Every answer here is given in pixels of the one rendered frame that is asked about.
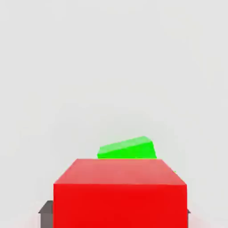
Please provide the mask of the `small red cube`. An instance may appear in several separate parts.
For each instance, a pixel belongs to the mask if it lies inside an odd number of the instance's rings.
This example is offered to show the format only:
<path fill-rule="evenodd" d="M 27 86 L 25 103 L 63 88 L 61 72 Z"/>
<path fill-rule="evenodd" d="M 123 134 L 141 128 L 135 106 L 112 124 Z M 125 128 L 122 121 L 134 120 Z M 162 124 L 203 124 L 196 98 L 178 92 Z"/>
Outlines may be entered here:
<path fill-rule="evenodd" d="M 160 159 L 77 159 L 53 185 L 53 228 L 188 228 L 187 185 Z"/>

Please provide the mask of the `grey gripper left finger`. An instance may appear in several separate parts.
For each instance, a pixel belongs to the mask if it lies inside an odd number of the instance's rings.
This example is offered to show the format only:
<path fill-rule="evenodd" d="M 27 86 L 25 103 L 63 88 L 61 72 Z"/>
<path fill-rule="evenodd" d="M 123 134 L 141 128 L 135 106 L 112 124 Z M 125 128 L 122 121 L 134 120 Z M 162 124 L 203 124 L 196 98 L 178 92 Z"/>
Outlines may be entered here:
<path fill-rule="evenodd" d="M 38 210 L 30 213 L 28 228 L 53 228 L 53 201 L 47 200 Z"/>

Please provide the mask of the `small green cube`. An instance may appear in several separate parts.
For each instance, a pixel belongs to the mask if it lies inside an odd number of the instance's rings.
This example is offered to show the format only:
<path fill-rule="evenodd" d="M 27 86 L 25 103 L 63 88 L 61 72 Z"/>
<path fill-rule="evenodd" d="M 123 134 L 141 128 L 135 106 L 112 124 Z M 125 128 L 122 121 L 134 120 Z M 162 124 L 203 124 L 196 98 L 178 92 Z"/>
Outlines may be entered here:
<path fill-rule="evenodd" d="M 96 172 L 122 178 L 176 176 L 162 160 L 157 159 L 154 144 L 146 136 L 115 142 L 100 147 L 94 162 Z"/>

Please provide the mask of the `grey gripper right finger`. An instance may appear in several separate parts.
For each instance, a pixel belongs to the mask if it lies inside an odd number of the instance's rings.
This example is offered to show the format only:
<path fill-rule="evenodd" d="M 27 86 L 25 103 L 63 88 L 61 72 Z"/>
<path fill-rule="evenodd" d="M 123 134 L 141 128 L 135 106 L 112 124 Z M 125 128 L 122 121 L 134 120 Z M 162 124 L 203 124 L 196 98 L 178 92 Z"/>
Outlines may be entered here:
<path fill-rule="evenodd" d="M 200 228 L 199 218 L 189 209 L 187 210 L 187 228 Z"/>

